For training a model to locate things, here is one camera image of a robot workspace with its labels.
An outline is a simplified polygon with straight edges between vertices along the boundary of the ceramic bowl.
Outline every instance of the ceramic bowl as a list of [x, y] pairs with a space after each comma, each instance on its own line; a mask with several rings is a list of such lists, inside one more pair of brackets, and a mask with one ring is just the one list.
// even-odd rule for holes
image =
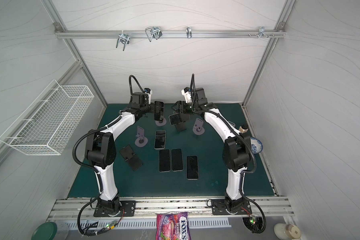
[[251, 147], [253, 153], [260, 153], [263, 150], [263, 144], [259, 139], [251, 137]]

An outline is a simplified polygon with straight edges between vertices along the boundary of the dark green table surface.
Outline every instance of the dark green table surface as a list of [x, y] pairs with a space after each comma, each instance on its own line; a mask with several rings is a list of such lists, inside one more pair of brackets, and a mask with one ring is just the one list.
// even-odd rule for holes
[[[134, 125], [128, 127], [116, 139], [117, 156], [114, 162], [114, 176], [116, 187], [121, 197], [168, 197], [168, 196], [222, 196], [228, 183], [228, 170], [221, 158], [223, 141], [215, 130], [204, 122], [205, 133], [197, 136], [192, 127], [197, 115], [191, 115], [191, 120], [186, 122], [187, 130], [177, 132], [168, 121], [168, 116], [173, 114], [172, 104], [165, 104], [164, 116], [167, 124], [158, 127], [153, 114], [147, 118], [140, 118]], [[236, 127], [245, 122], [243, 111], [239, 104], [216, 104], [223, 116], [236, 124]], [[119, 110], [126, 104], [109, 104], [99, 126], [104, 126], [119, 115]], [[144, 128], [148, 143], [144, 147], [137, 147], [137, 126]], [[158, 151], [154, 149], [155, 132], [165, 130], [167, 138], [166, 149], [181, 148], [183, 150], [184, 170], [179, 172], [158, 171]], [[119, 151], [130, 145], [137, 156], [143, 161], [143, 166], [132, 171], [121, 157]], [[188, 180], [186, 173], [186, 156], [198, 156], [199, 179]], [[245, 195], [248, 196], [273, 196], [264, 166], [258, 154], [257, 170], [253, 174], [246, 174], [244, 181]], [[72, 185], [68, 197], [94, 197], [98, 193], [95, 174], [92, 170], [81, 167]]]

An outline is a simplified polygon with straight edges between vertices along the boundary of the white wall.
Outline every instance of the white wall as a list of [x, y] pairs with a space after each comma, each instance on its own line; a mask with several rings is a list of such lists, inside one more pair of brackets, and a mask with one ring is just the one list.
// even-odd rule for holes
[[360, 239], [360, 1], [298, 0], [247, 105], [304, 239]]
[[[251, 30], [273, 29], [284, 0], [77, 1], [53, 0], [68, 30]], [[241, 102], [263, 55], [265, 39], [131, 39], [122, 51], [116, 39], [75, 40], [108, 103], [129, 101], [128, 76], [166, 103], [195, 83], [209, 101]]]
[[0, 135], [74, 62], [40, 1], [0, 0]]
[[[38, 0], [0, 1], [0, 135], [38, 94], [75, 62]], [[90, 85], [81, 70], [70, 84]], [[74, 142], [97, 126], [102, 105], [87, 109], [61, 156], [11, 151], [0, 166], [0, 239], [30, 239], [56, 199], [65, 196], [77, 169]], [[79, 147], [79, 158], [83, 146]]]

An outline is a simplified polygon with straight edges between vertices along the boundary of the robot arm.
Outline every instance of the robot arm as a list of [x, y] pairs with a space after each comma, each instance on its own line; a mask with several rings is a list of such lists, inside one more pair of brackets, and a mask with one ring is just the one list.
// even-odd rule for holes
[[121, 206], [119, 194], [115, 185], [113, 163], [116, 157], [115, 140], [129, 126], [133, 125], [146, 113], [154, 113], [155, 120], [163, 119], [163, 113], [159, 110], [163, 107], [162, 102], [151, 103], [152, 91], [148, 88], [144, 92], [133, 93], [129, 105], [120, 111], [120, 115], [106, 125], [106, 129], [87, 137], [85, 155], [89, 165], [98, 170], [102, 191], [98, 206], [102, 212], [115, 215]]
[[217, 106], [208, 102], [203, 88], [196, 88], [193, 92], [191, 92], [190, 88], [184, 88], [182, 95], [185, 101], [178, 101], [176, 103], [177, 112], [201, 115], [203, 119], [215, 129], [224, 142], [223, 161], [228, 168], [225, 207], [230, 213], [238, 212], [240, 208], [244, 206], [244, 203], [246, 203], [246, 200], [242, 196], [244, 194], [244, 176], [245, 170], [247, 170], [247, 164], [251, 159], [249, 150], [245, 147], [245, 144], [238, 139], [238, 136], [241, 136], [247, 145], [250, 146], [250, 135], [241, 133], [235, 129], [221, 115]]

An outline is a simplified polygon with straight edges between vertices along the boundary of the white wire basket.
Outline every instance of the white wire basket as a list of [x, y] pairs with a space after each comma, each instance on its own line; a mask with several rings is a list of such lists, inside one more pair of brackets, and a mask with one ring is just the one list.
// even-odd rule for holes
[[60, 155], [93, 94], [83, 86], [52, 81], [0, 136], [0, 141], [26, 155]]

